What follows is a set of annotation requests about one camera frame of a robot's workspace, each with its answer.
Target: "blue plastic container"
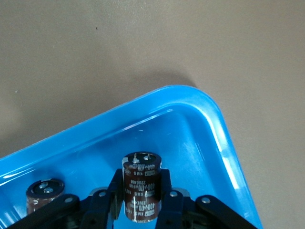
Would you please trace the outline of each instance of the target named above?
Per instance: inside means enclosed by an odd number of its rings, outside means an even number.
[[[0,160],[0,228],[26,216],[25,190],[50,177],[81,199],[108,186],[128,153],[151,151],[171,171],[173,187],[192,199],[219,198],[262,229],[249,188],[216,103],[188,86],[167,86],[143,95]],[[114,228],[152,229],[122,211]]]

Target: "electrolytic capacitor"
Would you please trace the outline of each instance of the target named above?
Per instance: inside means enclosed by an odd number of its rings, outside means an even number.
[[[26,191],[27,213],[30,214],[59,197],[64,186],[58,179],[40,180],[31,184]]]
[[[137,223],[152,221],[161,210],[161,157],[136,152],[125,156],[122,166],[125,215]]]

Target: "gray surface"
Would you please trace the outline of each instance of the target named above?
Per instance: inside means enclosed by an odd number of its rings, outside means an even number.
[[[305,1],[1,1],[0,155],[167,84],[220,106],[266,229],[305,225]]]

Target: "screw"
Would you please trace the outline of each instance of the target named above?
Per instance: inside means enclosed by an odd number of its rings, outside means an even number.
[[[99,197],[104,197],[105,195],[106,193],[104,191],[99,193]]]
[[[51,187],[48,187],[48,188],[45,188],[45,189],[43,190],[43,192],[44,192],[44,193],[51,193],[51,192],[53,192],[53,189],[52,189]]]
[[[204,204],[209,204],[211,201],[210,201],[210,199],[208,198],[208,197],[203,197],[202,199],[201,199],[201,201],[204,203]]]
[[[45,187],[47,187],[48,186],[48,183],[47,182],[42,182],[40,185],[39,185],[39,188],[40,189],[43,189],[43,188],[45,188]]]
[[[72,197],[66,198],[66,199],[65,199],[65,203],[69,203],[69,202],[71,202],[72,200],[73,200]]]
[[[171,196],[171,197],[176,197],[177,195],[178,195],[178,193],[175,192],[175,191],[171,191],[171,192],[170,192],[170,196]]]

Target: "cylindrical object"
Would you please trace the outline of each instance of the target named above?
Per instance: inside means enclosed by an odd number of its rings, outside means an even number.
[[[136,152],[122,160],[125,215],[137,223],[158,217],[161,210],[161,157]]]
[[[30,214],[59,197],[64,183],[58,179],[40,180],[29,186],[26,191],[27,213]]]

